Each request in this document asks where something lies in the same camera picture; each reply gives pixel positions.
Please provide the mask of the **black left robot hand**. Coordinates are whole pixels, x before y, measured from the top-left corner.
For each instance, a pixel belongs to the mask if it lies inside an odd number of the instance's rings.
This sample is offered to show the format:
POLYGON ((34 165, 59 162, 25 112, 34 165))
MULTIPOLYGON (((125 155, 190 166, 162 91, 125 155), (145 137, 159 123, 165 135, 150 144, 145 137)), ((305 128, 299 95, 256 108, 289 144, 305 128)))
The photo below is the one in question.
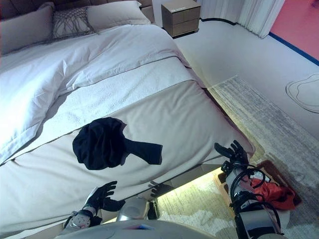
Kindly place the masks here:
POLYGON ((113 200, 111 196, 114 194, 117 181, 112 181, 104 184, 101 187, 96 187, 88 196, 83 209, 94 208, 95 212, 99 209, 116 212, 119 211, 126 203, 125 200, 113 200))

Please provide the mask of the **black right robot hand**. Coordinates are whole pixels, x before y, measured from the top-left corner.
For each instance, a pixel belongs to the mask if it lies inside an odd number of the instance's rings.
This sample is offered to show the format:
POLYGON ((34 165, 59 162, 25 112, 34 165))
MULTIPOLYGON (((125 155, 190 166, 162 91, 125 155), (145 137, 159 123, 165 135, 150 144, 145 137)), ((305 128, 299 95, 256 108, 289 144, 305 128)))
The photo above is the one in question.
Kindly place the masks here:
POLYGON ((230 148, 226 148, 217 142, 214 144, 215 150, 221 155, 229 158, 231 164, 249 164, 247 152, 238 141, 234 140, 230 146, 230 148))

